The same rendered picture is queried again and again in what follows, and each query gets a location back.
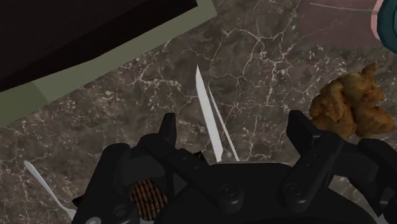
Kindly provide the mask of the teal and pink round object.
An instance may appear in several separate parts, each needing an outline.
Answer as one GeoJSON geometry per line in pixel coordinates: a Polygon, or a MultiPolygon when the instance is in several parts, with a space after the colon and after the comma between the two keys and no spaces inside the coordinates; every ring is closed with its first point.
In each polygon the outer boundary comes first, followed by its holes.
{"type": "Polygon", "coordinates": [[[373,35],[397,54],[397,0],[376,0],[370,24],[373,35]]]}

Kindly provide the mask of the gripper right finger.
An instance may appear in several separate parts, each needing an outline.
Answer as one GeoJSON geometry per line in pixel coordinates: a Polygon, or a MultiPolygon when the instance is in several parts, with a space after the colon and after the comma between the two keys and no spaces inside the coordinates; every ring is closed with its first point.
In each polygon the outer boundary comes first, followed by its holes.
{"type": "Polygon", "coordinates": [[[380,139],[358,144],[319,130],[299,110],[288,115],[286,134],[300,158],[279,187],[278,198],[291,213],[306,211],[323,196],[334,176],[348,178],[379,220],[397,224],[397,151],[380,139]]]}

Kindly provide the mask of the brown ridged cookie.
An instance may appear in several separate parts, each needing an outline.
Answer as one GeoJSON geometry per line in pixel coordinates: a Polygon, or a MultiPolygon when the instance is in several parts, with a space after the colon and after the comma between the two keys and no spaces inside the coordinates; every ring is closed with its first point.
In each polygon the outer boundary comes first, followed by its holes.
{"type": "Polygon", "coordinates": [[[154,221],[168,203],[166,194],[152,179],[138,181],[131,189],[131,200],[137,206],[140,218],[154,221]]]}

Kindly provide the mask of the golden fried chicken piece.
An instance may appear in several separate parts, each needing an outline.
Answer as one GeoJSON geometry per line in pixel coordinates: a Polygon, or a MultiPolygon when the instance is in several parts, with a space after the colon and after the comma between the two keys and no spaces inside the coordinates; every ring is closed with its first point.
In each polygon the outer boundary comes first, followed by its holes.
{"type": "Polygon", "coordinates": [[[344,139],[353,134],[364,138],[396,131],[393,115],[378,106],[386,95],[373,80],[376,68],[372,63],[326,84],[311,102],[312,123],[344,139]]]}

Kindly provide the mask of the white plastic knife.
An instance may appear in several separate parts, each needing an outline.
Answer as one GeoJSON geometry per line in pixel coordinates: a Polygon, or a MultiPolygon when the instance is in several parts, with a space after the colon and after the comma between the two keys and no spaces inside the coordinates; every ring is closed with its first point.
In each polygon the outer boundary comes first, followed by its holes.
{"type": "Polygon", "coordinates": [[[219,123],[230,145],[230,149],[233,153],[233,156],[235,157],[235,160],[239,162],[240,158],[236,152],[235,146],[233,145],[232,139],[222,119],[221,113],[218,109],[214,96],[210,88],[206,87],[204,84],[199,66],[197,66],[196,68],[195,86],[200,103],[200,108],[204,116],[205,125],[209,134],[209,139],[211,141],[211,145],[214,151],[216,161],[217,162],[222,161],[223,145],[221,142],[220,134],[218,132],[218,127],[213,110],[215,110],[216,112],[216,116],[218,117],[219,123]]]}

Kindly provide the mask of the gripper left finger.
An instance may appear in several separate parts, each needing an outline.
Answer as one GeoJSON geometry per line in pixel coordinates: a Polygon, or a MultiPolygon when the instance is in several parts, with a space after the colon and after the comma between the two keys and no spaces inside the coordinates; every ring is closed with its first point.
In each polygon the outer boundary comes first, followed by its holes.
{"type": "Polygon", "coordinates": [[[83,196],[73,202],[77,212],[71,224],[139,224],[131,191],[152,179],[168,199],[192,186],[221,213],[235,213],[243,204],[238,184],[216,177],[213,168],[186,149],[176,149],[176,116],[166,113],[157,133],[143,136],[135,147],[107,146],[83,196]]]}

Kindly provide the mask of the white plastic spoon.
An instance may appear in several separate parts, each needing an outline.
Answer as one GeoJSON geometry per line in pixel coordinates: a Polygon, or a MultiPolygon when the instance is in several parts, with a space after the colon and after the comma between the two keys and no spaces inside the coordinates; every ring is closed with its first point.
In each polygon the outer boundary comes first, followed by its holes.
{"type": "Polygon", "coordinates": [[[68,217],[70,220],[73,220],[76,210],[74,209],[69,209],[62,205],[60,201],[58,200],[57,196],[54,194],[52,189],[48,186],[47,182],[44,180],[44,178],[40,175],[38,170],[29,162],[24,160],[24,165],[26,169],[36,178],[36,180],[41,184],[41,186],[50,194],[50,196],[54,199],[54,201],[57,203],[57,205],[67,213],[68,217]]]}

